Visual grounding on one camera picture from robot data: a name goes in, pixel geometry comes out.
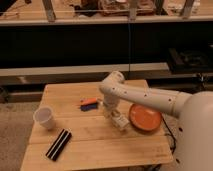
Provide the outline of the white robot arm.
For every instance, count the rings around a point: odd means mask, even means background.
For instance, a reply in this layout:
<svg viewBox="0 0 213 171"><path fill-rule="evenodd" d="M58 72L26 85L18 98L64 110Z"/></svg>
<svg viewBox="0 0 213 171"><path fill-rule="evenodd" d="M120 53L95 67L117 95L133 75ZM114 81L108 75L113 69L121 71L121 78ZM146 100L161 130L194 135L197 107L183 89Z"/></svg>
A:
<svg viewBox="0 0 213 171"><path fill-rule="evenodd" d="M112 112L122 99L178 118L174 171L213 171L213 91L190 94L124 81L121 72L113 71L99 84L105 108Z"/></svg>

